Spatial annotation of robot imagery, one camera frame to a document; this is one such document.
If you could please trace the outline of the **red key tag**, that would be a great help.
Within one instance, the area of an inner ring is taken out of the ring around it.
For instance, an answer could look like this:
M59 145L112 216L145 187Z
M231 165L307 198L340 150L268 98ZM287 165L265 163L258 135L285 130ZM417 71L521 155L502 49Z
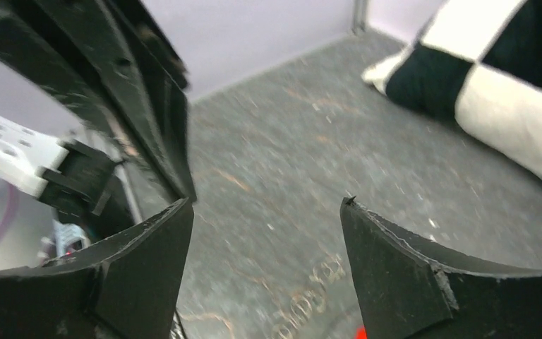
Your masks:
M363 326L357 329L354 339L367 339L366 329Z

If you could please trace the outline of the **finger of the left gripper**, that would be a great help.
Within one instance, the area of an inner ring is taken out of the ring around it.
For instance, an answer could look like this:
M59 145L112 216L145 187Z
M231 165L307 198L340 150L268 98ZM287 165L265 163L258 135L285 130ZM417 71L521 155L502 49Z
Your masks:
M113 141L168 201L197 199L185 69L141 1L0 1L0 62Z

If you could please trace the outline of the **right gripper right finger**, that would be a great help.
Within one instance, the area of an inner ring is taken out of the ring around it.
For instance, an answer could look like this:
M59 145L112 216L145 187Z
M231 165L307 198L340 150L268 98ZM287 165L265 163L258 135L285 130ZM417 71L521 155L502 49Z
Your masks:
M463 254L354 198L340 218L369 338L542 338L542 270Z

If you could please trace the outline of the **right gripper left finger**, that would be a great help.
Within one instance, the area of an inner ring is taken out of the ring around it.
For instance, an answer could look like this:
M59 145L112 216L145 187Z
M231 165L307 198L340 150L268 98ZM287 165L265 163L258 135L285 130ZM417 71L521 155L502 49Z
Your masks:
M43 267L0 270L0 338L168 338L193 219L179 200Z

